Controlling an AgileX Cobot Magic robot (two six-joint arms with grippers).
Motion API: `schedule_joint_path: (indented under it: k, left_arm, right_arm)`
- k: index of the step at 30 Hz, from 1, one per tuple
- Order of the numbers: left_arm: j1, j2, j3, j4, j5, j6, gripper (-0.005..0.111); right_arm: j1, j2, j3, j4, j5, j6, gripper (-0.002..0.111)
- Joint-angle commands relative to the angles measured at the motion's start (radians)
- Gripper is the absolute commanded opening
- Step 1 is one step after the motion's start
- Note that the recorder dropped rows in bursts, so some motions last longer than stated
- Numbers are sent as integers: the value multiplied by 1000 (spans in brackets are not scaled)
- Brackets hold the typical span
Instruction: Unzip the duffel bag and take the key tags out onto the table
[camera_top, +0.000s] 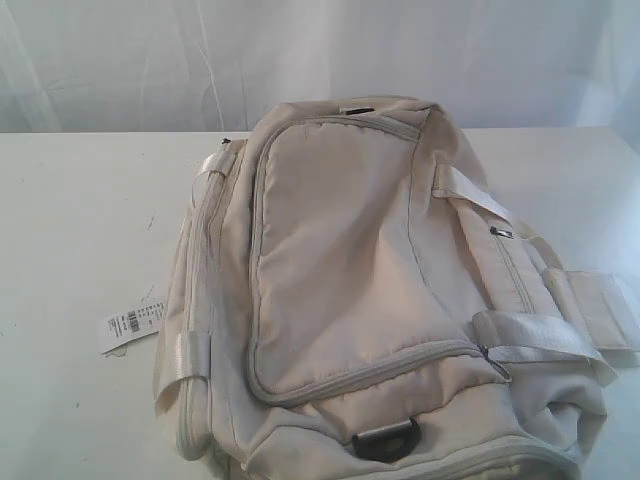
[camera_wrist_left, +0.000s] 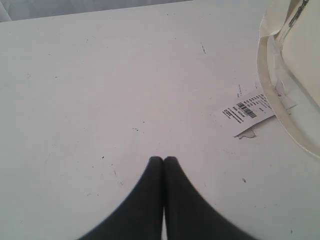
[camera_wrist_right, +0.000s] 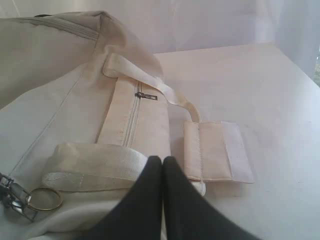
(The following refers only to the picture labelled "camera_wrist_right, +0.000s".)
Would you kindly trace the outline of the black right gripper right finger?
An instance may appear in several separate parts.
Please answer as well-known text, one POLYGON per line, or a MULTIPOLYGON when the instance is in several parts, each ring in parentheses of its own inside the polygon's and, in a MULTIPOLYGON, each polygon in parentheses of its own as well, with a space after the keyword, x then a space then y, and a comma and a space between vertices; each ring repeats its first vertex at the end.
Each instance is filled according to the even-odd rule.
POLYGON ((190 183, 176 159, 163 161, 163 203, 168 240, 256 240, 213 208, 190 183))

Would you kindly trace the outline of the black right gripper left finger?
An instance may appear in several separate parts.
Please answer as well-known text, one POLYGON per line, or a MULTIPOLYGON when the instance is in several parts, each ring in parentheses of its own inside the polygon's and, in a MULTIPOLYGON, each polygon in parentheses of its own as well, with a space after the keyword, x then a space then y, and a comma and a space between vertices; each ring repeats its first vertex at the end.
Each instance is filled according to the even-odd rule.
POLYGON ((162 229, 162 162, 150 156, 126 196, 80 240, 159 240, 162 229))

